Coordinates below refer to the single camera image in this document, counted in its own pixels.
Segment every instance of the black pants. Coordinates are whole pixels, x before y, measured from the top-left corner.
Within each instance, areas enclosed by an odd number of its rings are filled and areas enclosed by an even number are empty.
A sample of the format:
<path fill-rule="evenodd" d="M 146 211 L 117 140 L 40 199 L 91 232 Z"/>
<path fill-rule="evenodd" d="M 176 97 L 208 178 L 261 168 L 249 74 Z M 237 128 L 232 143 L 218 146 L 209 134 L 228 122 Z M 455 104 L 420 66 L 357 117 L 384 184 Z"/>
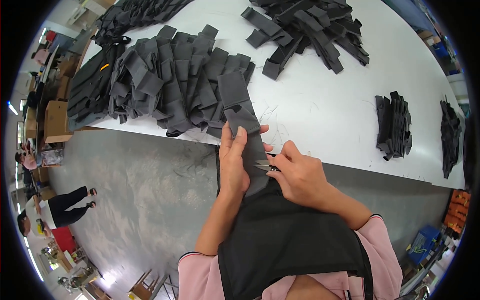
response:
<path fill-rule="evenodd" d="M 83 186 L 69 194 L 58 195 L 48 200 L 53 222 L 57 227 L 64 227 L 80 220 L 88 206 L 67 210 L 87 196 L 87 187 Z"/>

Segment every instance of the scissors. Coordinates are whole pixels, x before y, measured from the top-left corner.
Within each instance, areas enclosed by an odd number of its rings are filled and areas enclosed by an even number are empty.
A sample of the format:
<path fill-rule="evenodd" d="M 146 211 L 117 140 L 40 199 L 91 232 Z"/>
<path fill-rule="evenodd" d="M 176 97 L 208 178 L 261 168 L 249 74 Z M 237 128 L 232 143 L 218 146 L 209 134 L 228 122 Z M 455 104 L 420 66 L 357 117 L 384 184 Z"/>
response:
<path fill-rule="evenodd" d="M 275 166 L 272 166 L 268 163 L 268 160 L 267 159 L 260 159 L 260 160 L 256 160 L 255 161 L 258 165 L 253 165 L 254 167 L 257 167 L 261 170 L 264 170 L 264 171 L 278 171 L 278 172 L 281 172 L 279 168 L 275 167 Z"/>

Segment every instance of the black apron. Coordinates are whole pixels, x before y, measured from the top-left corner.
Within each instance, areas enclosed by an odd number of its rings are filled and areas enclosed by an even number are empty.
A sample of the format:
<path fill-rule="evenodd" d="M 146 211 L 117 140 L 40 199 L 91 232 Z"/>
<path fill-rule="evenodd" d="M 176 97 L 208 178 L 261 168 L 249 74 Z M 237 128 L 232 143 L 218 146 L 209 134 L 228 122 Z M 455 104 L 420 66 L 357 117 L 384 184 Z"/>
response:
<path fill-rule="evenodd" d="M 370 261 L 357 234 L 336 214 L 297 205 L 277 181 L 243 199 L 232 232 L 218 246 L 226 300 L 253 300 L 289 275 L 348 271 L 372 299 Z"/>

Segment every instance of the white table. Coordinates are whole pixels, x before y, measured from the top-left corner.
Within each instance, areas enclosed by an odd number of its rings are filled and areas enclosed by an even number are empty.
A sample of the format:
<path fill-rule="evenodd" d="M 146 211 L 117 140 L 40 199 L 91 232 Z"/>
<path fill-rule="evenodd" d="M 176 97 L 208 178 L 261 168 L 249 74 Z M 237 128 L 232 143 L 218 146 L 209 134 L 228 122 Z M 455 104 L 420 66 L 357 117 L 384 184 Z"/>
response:
<path fill-rule="evenodd" d="M 254 29 L 240 16 L 251 6 L 248 0 L 195 0 L 166 24 L 190 34 L 210 24 L 219 30 L 215 47 L 252 58 L 257 69 L 248 90 L 260 123 L 270 125 L 263 139 L 274 146 L 274 153 L 291 139 L 302 153 L 311 151 L 325 163 L 463 188 L 462 164 L 453 168 L 448 180 L 443 178 L 439 101 L 447 95 L 452 107 L 461 116 L 463 113 L 435 57 L 415 31 L 380 0 L 348 0 L 348 4 L 353 7 L 353 18 L 363 24 L 362 41 L 370 54 L 370 64 L 363 67 L 336 46 L 344 67 L 338 75 L 324 66 L 312 48 L 307 48 L 303 55 L 293 55 L 277 81 L 264 76 L 261 68 L 277 46 L 269 42 L 254 49 L 245 41 Z M 126 35 L 132 38 L 133 45 L 139 38 L 157 35 L 162 27 L 156 24 L 137 28 Z M 91 43 L 83 63 L 99 50 Z M 387 162 L 382 158 L 384 153 L 375 148 L 375 95 L 390 98 L 392 91 L 398 91 L 408 102 L 413 147 L 405 158 Z M 157 136 L 166 133 L 155 119 L 147 116 L 123 125 L 105 117 L 90 126 Z M 219 143 L 199 129 L 178 138 Z"/>

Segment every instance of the hand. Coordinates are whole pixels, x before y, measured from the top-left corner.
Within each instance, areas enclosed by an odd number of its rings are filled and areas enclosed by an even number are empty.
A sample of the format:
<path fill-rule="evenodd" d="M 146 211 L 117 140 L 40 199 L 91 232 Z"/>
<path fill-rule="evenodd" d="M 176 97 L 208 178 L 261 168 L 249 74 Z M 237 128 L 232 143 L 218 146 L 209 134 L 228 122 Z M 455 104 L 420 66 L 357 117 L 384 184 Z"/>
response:
<path fill-rule="evenodd" d="M 260 126 L 260 133 L 268 131 L 268 125 Z M 241 157 L 247 143 L 247 131 L 239 127 L 235 139 L 228 122 L 222 129 L 222 144 L 218 155 L 220 157 L 220 194 L 228 197 L 242 198 L 250 186 L 250 178 L 243 168 Z M 272 151 L 273 146 L 264 143 L 265 151 Z"/>
<path fill-rule="evenodd" d="M 278 181 L 287 200 L 321 209 L 331 198 L 335 188 L 327 182 L 321 160 L 302 155 L 292 141 L 269 161 L 282 172 L 269 171 L 267 175 Z"/>

